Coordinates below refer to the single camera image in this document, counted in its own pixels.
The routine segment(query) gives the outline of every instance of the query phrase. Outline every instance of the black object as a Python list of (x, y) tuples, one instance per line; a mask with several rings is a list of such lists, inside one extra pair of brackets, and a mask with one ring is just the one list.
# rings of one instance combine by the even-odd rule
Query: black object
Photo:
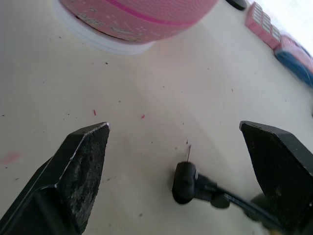
[(247, 5), (245, 0), (226, 0), (230, 5), (235, 7), (238, 10), (245, 10)]
[(98, 193), (107, 123), (68, 135), (0, 220), (0, 235), (81, 235)]
[(276, 127), (242, 121), (240, 130), (264, 195), (246, 202), (200, 175), (192, 163), (182, 162), (175, 172), (174, 199), (185, 204), (197, 198), (216, 208), (227, 208), (231, 202), (270, 229), (312, 235), (312, 153), (293, 134)]

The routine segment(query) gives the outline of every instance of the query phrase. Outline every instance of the pink debris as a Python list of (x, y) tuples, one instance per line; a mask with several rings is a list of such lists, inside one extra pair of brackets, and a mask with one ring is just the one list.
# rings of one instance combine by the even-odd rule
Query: pink debris
[(0, 159), (0, 164), (11, 163), (11, 162), (14, 162), (21, 157), (22, 157), (22, 155), (19, 152), (7, 153), (2, 159)]

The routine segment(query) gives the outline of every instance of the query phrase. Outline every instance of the pink stripe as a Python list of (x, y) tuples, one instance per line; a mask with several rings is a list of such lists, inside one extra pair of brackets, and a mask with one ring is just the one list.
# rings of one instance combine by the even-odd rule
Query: pink stripe
[(190, 23), (179, 23), (179, 22), (170, 22), (170, 21), (163, 21), (163, 20), (158, 20), (158, 19), (155, 19), (155, 18), (152, 18), (152, 17), (149, 17), (149, 16), (145, 16), (139, 12), (136, 12), (132, 9), (130, 9), (129, 7), (127, 6), (124, 6), (123, 4), (119, 3), (118, 1), (116, 0), (106, 0), (107, 2), (111, 3), (113, 6), (116, 6), (118, 7), (119, 9), (133, 15), (133, 16), (136, 16), (137, 18), (140, 18), (142, 20), (145, 20), (145, 21), (149, 21), (149, 22), (152, 22), (152, 23), (156, 23), (156, 24), (167, 24), (167, 25), (175, 25), (175, 26), (183, 26), (183, 25), (190, 25), (190, 24), (195, 24), (195, 22), (190, 22)]

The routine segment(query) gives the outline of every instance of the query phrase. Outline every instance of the metal pin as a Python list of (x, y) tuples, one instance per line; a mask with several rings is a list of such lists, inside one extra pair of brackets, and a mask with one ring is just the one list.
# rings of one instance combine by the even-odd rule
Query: metal pin
[(190, 151), (191, 151), (191, 145), (189, 145), (188, 155), (187, 155), (187, 161), (189, 161), (190, 158)]

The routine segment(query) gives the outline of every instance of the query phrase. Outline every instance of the white table surface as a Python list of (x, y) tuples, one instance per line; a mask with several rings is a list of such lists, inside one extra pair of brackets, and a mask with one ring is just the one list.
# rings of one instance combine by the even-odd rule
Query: white table surface
[(0, 164), (0, 216), (69, 133), (108, 121), (84, 234), (263, 234), (235, 206), (177, 205), (169, 186), (188, 140), (203, 174), (245, 199), (258, 194), (241, 120), (288, 130), (313, 150), (311, 93), (244, 19), (222, 0), (181, 35), (116, 56), (68, 32), (51, 0), (1, 1), (0, 159), (21, 158)]

